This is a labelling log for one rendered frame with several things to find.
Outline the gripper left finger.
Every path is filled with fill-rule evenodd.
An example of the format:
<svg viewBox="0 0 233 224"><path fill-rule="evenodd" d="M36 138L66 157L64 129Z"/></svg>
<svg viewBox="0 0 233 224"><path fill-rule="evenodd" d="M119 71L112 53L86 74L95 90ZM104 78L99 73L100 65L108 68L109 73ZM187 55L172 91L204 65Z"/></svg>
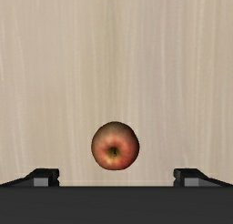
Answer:
<svg viewBox="0 0 233 224"><path fill-rule="evenodd" d="M24 178L0 184L0 187L58 187L59 176L58 168L36 168Z"/></svg>

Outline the red apple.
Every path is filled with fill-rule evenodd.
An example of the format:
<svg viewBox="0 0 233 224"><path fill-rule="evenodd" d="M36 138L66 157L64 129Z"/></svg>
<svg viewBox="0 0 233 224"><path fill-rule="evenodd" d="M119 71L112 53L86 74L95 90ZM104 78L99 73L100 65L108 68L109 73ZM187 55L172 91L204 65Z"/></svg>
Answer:
<svg viewBox="0 0 233 224"><path fill-rule="evenodd" d="M107 170L130 167L139 154L139 141L133 129L121 122L109 122L98 129L91 151L96 163Z"/></svg>

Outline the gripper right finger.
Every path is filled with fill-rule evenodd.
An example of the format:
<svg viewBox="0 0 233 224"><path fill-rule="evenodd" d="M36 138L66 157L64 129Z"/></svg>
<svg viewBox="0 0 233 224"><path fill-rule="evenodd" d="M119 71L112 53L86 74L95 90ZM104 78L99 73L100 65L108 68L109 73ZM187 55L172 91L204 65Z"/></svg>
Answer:
<svg viewBox="0 0 233 224"><path fill-rule="evenodd" d="M173 176L175 187L232 187L227 182L209 178L197 168L175 168Z"/></svg>

